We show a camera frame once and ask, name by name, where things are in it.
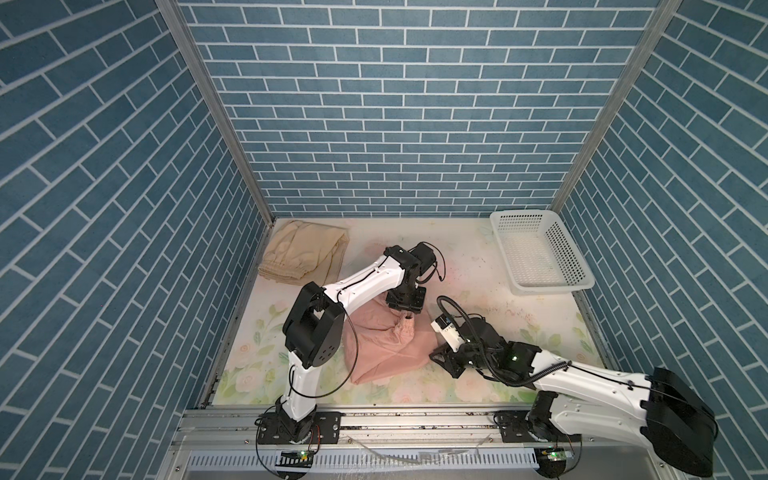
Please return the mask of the pink shorts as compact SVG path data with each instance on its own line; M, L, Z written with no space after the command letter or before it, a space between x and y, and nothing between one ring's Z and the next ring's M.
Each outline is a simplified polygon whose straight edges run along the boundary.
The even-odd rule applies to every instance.
M363 384L423 367L438 339L426 314L392 309L381 294L351 314L343 347L351 382Z

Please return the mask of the white plastic basket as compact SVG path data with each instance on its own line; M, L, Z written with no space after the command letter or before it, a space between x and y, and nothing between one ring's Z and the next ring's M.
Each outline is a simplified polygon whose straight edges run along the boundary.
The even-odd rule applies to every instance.
M566 294L595 285L587 261L557 213L497 211L490 222L514 294Z

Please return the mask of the beige shorts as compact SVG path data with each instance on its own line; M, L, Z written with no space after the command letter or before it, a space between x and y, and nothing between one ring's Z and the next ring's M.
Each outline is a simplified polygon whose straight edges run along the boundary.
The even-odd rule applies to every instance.
M339 279L349 243L339 227L299 220L289 221L270 239L259 266L259 275L278 283L323 286Z

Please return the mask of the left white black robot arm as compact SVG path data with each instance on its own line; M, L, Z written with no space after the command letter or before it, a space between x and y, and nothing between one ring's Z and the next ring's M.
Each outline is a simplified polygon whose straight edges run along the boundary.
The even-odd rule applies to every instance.
M289 374L276 410L294 424L311 419L321 397L317 392L321 367L341 345L345 320L380 295L396 312L420 313L424 284L437 265L435 250L426 242L411 249L395 245L347 278L324 286L314 282L303 286L282 327Z

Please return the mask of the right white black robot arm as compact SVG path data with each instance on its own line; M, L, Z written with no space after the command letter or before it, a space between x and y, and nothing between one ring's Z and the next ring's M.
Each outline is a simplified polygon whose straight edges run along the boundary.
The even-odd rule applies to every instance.
M646 448L689 475L712 475L715 414L675 372L590 367L507 341L477 315L457 322L442 314L431 326L444 342L430 358L453 378L473 369L486 380L535 391L525 423L537 440L596 436Z

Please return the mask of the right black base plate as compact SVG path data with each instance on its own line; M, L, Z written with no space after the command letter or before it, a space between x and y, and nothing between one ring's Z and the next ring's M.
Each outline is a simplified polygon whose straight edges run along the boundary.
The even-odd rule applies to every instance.
M528 412L525 410L501 410L493 413L492 421L498 428L503 443L564 442L570 445L582 440L580 435L566 435L549 424L536 426L527 416Z

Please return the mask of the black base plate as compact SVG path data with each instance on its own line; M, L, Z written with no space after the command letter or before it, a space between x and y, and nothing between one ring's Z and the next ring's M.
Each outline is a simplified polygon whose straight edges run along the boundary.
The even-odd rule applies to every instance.
M498 428L503 443L564 442L570 445L582 440L580 435L566 435L549 424L536 426L527 416L528 412L525 410L501 410L493 413L492 421Z
M285 411L264 412L259 420L257 440L260 445L302 444L312 436L322 445L337 444L342 413L313 411L302 420L292 419Z

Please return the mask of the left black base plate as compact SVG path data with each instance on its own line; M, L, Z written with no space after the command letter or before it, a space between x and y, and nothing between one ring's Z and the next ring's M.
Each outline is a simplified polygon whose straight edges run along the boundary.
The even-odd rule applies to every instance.
M302 444L312 436L322 445L337 444L342 413L313 411L302 420L292 419L285 411L264 412L259 420L257 440L260 445Z

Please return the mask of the aluminium front rail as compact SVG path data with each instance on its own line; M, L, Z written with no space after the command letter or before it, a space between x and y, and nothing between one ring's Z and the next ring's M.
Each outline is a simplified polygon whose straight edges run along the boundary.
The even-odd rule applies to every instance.
M503 443L494 412L522 405L340 407L337 444L260 445L260 408L188 410L161 479L681 479L641 447L596 436L578 443Z

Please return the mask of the left aluminium corner post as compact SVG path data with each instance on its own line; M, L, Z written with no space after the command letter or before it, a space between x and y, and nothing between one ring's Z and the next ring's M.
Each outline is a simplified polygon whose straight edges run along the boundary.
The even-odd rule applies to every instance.
M274 225L274 215L258 186L253 169L237 137L234 126L227 114L211 75L206 68L202 55L196 45L192 32L177 1L157 0L156 5L174 39L189 72L206 103L214 123L231 154L234 164L241 174L259 214L265 224Z

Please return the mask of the aluminium corner post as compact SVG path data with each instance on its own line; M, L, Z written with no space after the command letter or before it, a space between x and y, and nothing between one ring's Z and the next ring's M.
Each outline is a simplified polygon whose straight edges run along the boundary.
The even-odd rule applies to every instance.
M626 64L616 80L608 99L598 113L595 123L586 135L578 154L564 176L563 182L548 209L560 213L569 196L574 191L581 176L591 163L598 146L604 139L609 127L623 106L632 87L639 78L643 67L648 62L663 33L678 11L681 0L661 0L651 14L648 24L629 55Z
M234 164L241 174L259 214L265 224L274 225L274 215L258 186L253 169L237 137L234 126L227 114L211 75L206 68L202 55L196 45L192 32L177 1L157 0L156 5L174 39L189 72L206 103L214 123L231 154Z

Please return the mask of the right aluminium corner post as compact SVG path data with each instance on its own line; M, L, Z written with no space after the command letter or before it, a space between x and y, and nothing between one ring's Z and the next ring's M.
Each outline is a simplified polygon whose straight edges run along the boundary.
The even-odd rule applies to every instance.
M681 0L661 0L651 14L648 24L629 55L626 64L616 80L608 99L598 113L595 123L586 135L578 154L564 176L563 182L548 209L560 213L569 196L574 191L581 176L591 163L598 146L604 139L609 127L623 106L632 87L639 78L643 67L648 62L663 33L678 11Z

